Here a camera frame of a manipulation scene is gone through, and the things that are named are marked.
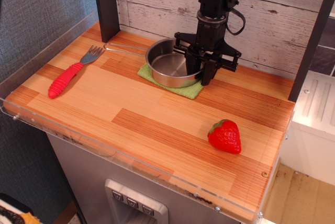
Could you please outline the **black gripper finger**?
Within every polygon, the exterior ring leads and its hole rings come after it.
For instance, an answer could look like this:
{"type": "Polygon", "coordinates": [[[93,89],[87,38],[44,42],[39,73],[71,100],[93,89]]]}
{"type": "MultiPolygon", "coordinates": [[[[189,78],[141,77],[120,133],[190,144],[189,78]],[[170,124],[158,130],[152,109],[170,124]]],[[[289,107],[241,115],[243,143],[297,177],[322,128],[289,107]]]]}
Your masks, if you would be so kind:
{"type": "Polygon", "coordinates": [[[185,54],[187,75],[192,75],[202,70],[201,52],[198,48],[188,48],[185,54]]]}
{"type": "Polygon", "coordinates": [[[221,59],[208,59],[203,67],[202,86],[207,86],[221,68],[221,59]]]}

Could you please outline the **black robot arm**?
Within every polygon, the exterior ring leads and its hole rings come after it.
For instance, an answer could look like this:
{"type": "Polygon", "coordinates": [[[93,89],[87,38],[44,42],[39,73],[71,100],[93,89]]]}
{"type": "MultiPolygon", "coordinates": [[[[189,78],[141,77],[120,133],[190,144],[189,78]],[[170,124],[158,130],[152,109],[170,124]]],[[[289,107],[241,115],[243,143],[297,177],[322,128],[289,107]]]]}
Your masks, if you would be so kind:
{"type": "Polygon", "coordinates": [[[174,49],[182,52],[186,59],[188,74],[202,71],[202,85],[207,86],[217,70],[224,68],[236,71],[241,52],[225,42],[229,14],[233,13],[245,21],[235,9],[238,0],[199,0],[197,31],[175,33],[174,49]]]}

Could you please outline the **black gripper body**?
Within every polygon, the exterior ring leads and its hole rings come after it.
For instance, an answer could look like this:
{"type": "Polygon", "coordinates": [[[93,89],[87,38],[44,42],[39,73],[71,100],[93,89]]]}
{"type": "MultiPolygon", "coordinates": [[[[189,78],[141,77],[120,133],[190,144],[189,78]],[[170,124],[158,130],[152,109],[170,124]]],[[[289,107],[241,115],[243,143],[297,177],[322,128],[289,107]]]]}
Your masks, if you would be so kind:
{"type": "Polygon", "coordinates": [[[221,68],[236,71],[241,53],[225,42],[228,16],[210,18],[197,16],[197,33],[175,33],[175,48],[184,56],[188,48],[198,48],[204,64],[208,59],[221,59],[221,68]]]}

